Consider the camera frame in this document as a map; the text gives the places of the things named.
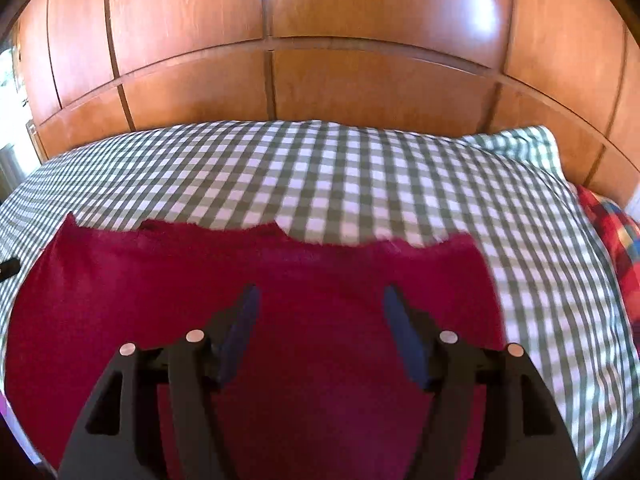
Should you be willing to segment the wooden panelled headboard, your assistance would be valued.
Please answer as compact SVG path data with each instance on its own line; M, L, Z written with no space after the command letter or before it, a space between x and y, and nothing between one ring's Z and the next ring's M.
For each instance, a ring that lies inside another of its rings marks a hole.
M568 180L639 187L639 47L611 0L23 0L10 31L46 157L217 119L543 125Z

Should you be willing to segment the crimson red cloth garment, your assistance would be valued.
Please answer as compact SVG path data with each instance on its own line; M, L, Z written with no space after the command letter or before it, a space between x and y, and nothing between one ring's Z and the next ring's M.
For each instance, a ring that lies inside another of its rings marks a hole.
M414 247L304 243L276 224L212 231L148 220L136 230L67 218L14 301L6 394L58 465L74 423L122 344L161 347L202 327L242 289L260 292L239 373L214 400L243 479L399 479L430 400L383 313L396 284L437 326L480 348L506 342L484 257L469 235Z

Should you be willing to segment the green checkered pillow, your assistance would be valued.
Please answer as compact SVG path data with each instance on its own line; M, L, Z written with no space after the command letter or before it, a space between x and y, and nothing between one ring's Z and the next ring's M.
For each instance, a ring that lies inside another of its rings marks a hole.
M558 142L545 126L506 129L497 133L479 133L474 136L462 136L459 141L516 162L524 162L538 170L544 170L561 181L567 181L562 169Z

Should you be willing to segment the green white checkered bedsheet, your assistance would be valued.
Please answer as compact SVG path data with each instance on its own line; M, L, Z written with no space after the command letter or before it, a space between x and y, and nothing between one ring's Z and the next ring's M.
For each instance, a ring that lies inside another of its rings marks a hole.
M552 391L594 478L639 411L639 360L613 263L570 182L459 139L333 122L204 122L121 134L50 159L2 204L1 253L32 266L66 214L212 229L277 222L308 242L467 232L506 332Z

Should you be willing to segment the red plaid blanket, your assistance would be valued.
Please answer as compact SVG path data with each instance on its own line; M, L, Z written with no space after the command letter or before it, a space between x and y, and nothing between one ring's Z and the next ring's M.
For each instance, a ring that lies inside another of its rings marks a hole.
M639 322L639 223L608 198L578 186L577 196L610 256L631 323Z

